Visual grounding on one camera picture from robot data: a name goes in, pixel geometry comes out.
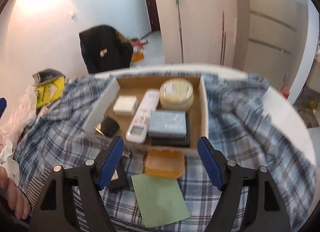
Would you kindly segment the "person's left hand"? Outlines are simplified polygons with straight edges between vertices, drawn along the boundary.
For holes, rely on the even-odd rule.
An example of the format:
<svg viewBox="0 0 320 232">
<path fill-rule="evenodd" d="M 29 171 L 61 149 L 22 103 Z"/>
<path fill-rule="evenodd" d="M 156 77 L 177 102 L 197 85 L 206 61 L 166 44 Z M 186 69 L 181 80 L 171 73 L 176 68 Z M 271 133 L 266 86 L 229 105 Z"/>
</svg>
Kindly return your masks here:
<svg viewBox="0 0 320 232">
<path fill-rule="evenodd" d="M 30 204 L 25 195 L 16 186 L 4 167 L 1 166 L 1 189 L 7 192 L 8 205 L 14 211 L 15 216 L 20 220 L 25 220 L 29 215 Z"/>
</svg>

